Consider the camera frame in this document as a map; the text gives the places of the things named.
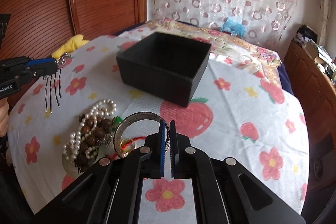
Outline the person's left hand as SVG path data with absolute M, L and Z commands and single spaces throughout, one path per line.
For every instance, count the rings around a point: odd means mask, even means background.
M 0 100 L 0 137 L 4 137 L 7 133 L 9 120 L 9 104 L 7 98 Z

